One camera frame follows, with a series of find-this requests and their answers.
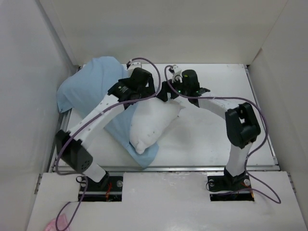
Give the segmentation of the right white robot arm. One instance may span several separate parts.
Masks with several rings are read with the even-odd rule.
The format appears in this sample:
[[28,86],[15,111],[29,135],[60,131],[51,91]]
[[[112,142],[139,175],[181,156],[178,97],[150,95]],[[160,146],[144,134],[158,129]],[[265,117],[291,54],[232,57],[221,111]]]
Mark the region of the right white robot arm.
[[248,154],[261,133],[252,105],[249,102],[235,104],[231,97],[218,97],[209,89],[202,88],[194,70],[182,71],[175,65],[167,65],[164,72],[170,72],[172,79],[167,78],[162,82],[157,95],[159,99],[167,101],[181,96],[225,121],[227,137],[231,143],[229,159],[223,175],[208,177],[209,190],[215,193],[243,190],[245,182],[249,181],[246,173]]

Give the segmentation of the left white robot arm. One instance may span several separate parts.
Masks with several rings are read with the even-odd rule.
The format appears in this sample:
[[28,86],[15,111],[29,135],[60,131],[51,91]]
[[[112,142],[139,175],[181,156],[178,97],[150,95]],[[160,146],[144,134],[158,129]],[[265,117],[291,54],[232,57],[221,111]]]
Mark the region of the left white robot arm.
[[91,180],[98,191],[107,187],[109,173],[93,160],[88,148],[96,135],[118,114],[134,103],[147,100],[155,93],[152,74],[140,67],[128,78],[116,82],[102,101],[69,131],[59,130],[55,135],[57,160],[63,160],[76,173]]

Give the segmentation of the white pillow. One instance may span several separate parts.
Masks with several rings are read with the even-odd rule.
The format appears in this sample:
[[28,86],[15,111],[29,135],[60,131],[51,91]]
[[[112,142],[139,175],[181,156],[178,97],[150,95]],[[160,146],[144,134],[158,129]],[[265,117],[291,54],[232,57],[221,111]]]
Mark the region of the white pillow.
[[131,120],[129,141],[137,154],[154,145],[165,129],[185,107],[175,100],[163,102],[158,98],[141,101]]

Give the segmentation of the light blue pillowcase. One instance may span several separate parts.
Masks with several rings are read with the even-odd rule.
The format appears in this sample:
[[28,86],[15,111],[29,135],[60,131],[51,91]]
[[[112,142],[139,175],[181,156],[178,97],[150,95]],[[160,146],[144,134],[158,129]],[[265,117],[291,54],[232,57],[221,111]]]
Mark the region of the light blue pillowcase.
[[[115,57],[93,58],[60,85],[56,93],[58,110],[64,113],[74,108],[84,118],[102,101],[107,91],[118,80],[127,77],[127,70]],[[159,150],[157,143],[147,148],[144,153],[138,154],[129,141],[131,121],[141,105],[142,102],[131,105],[104,127],[102,133],[105,133],[106,137],[96,137],[101,145],[98,149],[100,157],[108,156],[108,147],[117,146],[123,147],[142,168],[148,167],[154,161]]]

